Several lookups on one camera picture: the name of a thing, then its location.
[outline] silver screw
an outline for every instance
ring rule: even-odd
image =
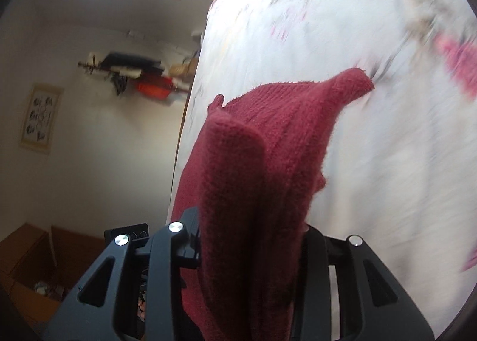
[[[184,225],[180,221],[169,224],[169,231],[174,233],[182,231],[182,228],[184,228]]]
[[[358,247],[363,244],[363,239],[358,235],[350,236],[350,243],[353,244],[355,247]]]
[[[127,244],[128,241],[129,241],[128,235],[119,235],[119,236],[116,236],[116,239],[114,239],[114,242],[119,246],[123,246],[124,244]]]

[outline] pink flower print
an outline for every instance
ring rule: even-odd
[[[447,67],[464,92],[472,99],[477,98],[477,46],[471,42],[459,43],[442,34],[435,37],[434,46],[445,57]]]
[[[475,265],[477,265],[477,248],[474,249],[474,251],[471,253],[469,260],[467,261],[462,271],[467,271],[468,269],[471,269]]]

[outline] mattress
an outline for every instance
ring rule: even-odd
[[[375,90],[338,119],[308,223],[361,235],[438,336],[477,281],[476,37],[466,0],[215,0],[172,204],[215,95],[357,66]]]

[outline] bed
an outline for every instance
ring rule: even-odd
[[[228,102],[353,66],[375,90],[340,116],[308,223],[365,238],[437,337],[477,281],[477,19],[467,0],[215,0],[172,200],[217,94]]]

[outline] folded red fabric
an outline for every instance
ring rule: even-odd
[[[303,223],[322,189],[340,111],[373,89],[360,69],[321,82],[219,95],[184,168],[172,219],[199,207],[201,267],[183,305],[206,341],[289,338]]]

